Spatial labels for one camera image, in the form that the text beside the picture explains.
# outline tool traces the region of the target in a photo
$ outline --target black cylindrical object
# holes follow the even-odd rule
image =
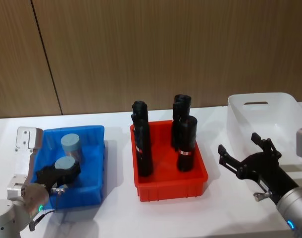
[[[145,120],[145,121],[149,121],[148,119],[148,106],[145,102],[143,101],[135,101],[132,105],[132,116],[131,118],[135,117],[135,119],[137,120]]]
[[[196,142],[197,119],[187,116],[179,123],[179,147],[177,168],[186,172],[193,168]]]
[[[178,94],[174,97],[171,146],[174,147],[175,151],[178,150],[179,146],[179,123],[180,121],[185,120],[190,114],[191,100],[192,98],[188,95]]]
[[[135,124],[136,154],[139,176],[149,176],[153,173],[153,162],[150,142],[149,123],[139,120]]]
[[[148,107],[142,101],[135,101],[132,109],[131,118],[135,127],[138,173],[139,176],[146,177],[153,173]]]

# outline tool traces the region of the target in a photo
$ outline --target gray cylindrical block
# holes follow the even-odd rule
[[[83,161],[82,145],[77,134],[67,134],[61,138],[61,145],[65,155],[72,156],[76,161]]]
[[[72,156],[63,156],[55,163],[56,169],[68,170],[75,164],[75,159]]]

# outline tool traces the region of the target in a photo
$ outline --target wooden wall panel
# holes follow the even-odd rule
[[[302,0],[33,0],[64,114],[302,101]]]
[[[29,0],[0,0],[0,118],[59,115]]]

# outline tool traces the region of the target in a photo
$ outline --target white tabletop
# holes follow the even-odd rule
[[[201,197],[140,202],[134,186],[130,112],[0,119],[0,199],[14,174],[17,128],[41,129],[80,125],[105,126],[107,178],[100,207],[51,213],[22,238],[181,238],[291,237],[292,232],[270,199],[257,203],[262,192],[252,181],[239,180],[219,165],[217,148],[232,154],[226,133],[227,107],[191,109],[198,119],[197,143],[209,179]],[[149,111],[149,121],[172,118],[172,110]]]

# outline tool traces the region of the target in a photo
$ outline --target red plastic bin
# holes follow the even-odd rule
[[[171,147],[172,121],[153,121],[149,122],[149,126],[153,174],[148,177],[138,175],[134,125],[130,126],[135,186],[140,201],[201,196],[208,174],[197,143],[193,169],[189,172],[180,172],[176,165],[177,152]]]

